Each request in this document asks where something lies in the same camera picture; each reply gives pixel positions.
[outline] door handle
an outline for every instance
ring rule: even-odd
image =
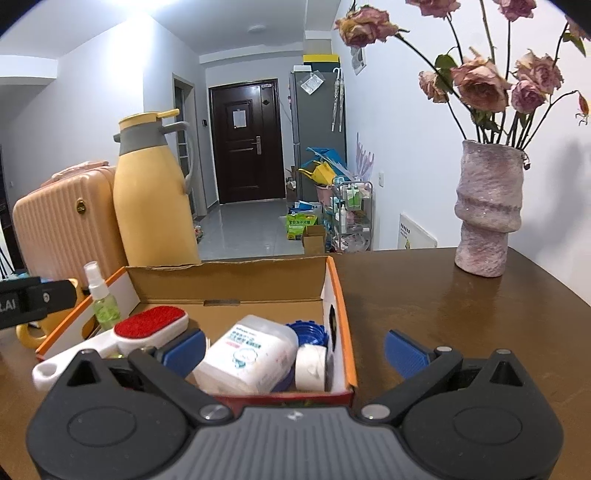
[[[256,145],[256,154],[262,155],[261,137],[257,137],[256,142],[253,142],[252,144]]]

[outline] suitcase handle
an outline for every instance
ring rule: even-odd
[[[95,168],[99,167],[107,167],[108,165],[109,162],[106,160],[85,161],[83,163],[79,163],[78,165],[73,165],[71,167],[65,168],[62,171],[54,173],[49,180],[46,180],[41,184],[41,187],[46,187],[47,185],[51,185],[52,183],[66,179],[68,177],[73,177],[79,173],[84,173],[85,171],[94,170]]]

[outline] red brush pad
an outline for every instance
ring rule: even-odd
[[[147,338],[185,315],[176,307],[154,307],[115,325],[115,333],[123,338]]]

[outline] pink rose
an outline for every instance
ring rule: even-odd
[[[436,18],[445,18],[447,14],[460,8],[456,0],[406,0],[409,5],[415,5],[421,9],[421,15]]]
[[[554,65],[554,59],[546,54],[543,58],[536,57],[530,50],[515,64],[517,66],[517,78],[519,80],[531,80],[544,93],[552,94],[554,89],[562,87],[562,74]]]
[[[572,37],[581,40],[591,40],[591,37],[589,37],[585,30],[578,26],[572,18],[566,17],[566,21],[569,23],[569,33]]]
[[[398,33],[398,26],[390,23],[388,12],[366,5],[351,11],[336,21],[340,37],[348,47],[362,48],[376,40],[386,41]]]
[[[476,58],[464,59],[463,65],[452,69],[462,102],[485,112],[504,111],[509,106],[506,91],[511,84],[499,75],[494,63],[471,50]]]
[[[429,100],[433,100],[433,103],[449,102],[447,93],[441,90],[436,82],[437,73],[435,72],[420,72],[418,74],[418,85]]]
[[[546,95],[530,80],[517,82],[511,92],[511,105],[519,113],[531,113],[546,101]]]
[[[534,18],[532,10],[537,7],[535,0],[493,0],[499,5],[501,12],[507,20],[514,22],[519,17]]]

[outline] gray gripper housing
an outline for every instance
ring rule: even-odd
[[[344,407],[244,409],[200,429],[151,480],[435,480],[388,427],[364,426]]]

